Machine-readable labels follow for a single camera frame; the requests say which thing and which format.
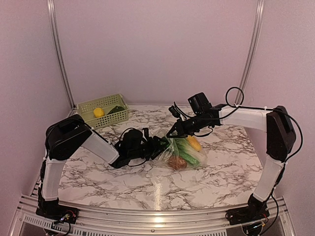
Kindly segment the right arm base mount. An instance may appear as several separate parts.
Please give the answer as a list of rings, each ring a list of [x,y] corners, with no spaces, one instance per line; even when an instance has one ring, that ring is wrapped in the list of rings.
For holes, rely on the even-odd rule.
[[[251,194],[247,206],[227,210],[225,218],[230,225],[245,224],[242,230],[246,236],[259,236],[269,215],[267,200],[261,202]]]

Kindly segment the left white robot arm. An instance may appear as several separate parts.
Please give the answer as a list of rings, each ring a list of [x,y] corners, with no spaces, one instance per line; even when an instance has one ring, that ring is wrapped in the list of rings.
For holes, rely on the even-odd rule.
[[[154,160],[168,146],[169,141],[165,137],[151,137],[148,128],[128,128],[113,145],[90,127],[80,115],[65,118],[46,130],[46,156],[40,173],[38,208],[52,219],[62,215],[59,183],[63,167],[79,148],[85,148],[111,167],[120,169],[134,159],[143,159],[145,162]]]

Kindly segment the clear polka dot zip bag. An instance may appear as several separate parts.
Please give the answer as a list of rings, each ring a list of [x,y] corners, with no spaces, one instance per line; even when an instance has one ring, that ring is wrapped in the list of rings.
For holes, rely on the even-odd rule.
[[[207,155],[194,136],[166,138],[166,149],[153,161],[155,166],[175,171],[196,170],[207,165]]]

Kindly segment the yellow fake lemon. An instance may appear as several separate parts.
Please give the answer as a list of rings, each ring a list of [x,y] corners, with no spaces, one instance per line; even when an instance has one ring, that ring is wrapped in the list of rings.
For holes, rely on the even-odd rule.
[[[97,107],[93,110],[93,115],[95,118],[100,118],[105,116],[105,112],[102,108]]]

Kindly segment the green fake pepper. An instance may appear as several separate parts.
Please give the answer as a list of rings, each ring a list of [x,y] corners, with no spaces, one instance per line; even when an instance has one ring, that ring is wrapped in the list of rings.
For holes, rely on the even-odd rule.
[[[121,112],[121,111],[124,111],[125,108],[122,107],[122,106],[115,106],[113,109],[111,109],[108,113],[108,115],[111,115],[111,114],[114,114],[114,113],[117,113],[117,112]]]

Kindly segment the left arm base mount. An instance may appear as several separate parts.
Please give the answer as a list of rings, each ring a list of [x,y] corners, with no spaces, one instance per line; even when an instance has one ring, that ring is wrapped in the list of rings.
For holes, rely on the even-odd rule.
[[[72,232],[71,226],[76,223],[79,209],[62,206],[58,203],[44,203],[36,209],[36,214],[52,222],[44,223],[47,236],[68,236]]]

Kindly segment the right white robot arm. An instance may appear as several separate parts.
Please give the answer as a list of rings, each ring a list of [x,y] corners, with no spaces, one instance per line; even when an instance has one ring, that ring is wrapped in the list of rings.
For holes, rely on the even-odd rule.
[[[168,131],[168,138],[186,138],[203,128],[222,125],[259,130],[265,134],[266,157],[263,173],[251,196],[251,200],[256,201],[244,209],[244,216],[248,220],[255,220],[263,212],[260,202],[269,199],[281,179],[286,162],[293,156],[291,151],[296,142],[294,119],[284,106],[253,108],[227,102],[212,106],[202,92],[190,97],[188,102],[193,116],[185,115],[176,104],[169,107],[170,113],[177,120]]]

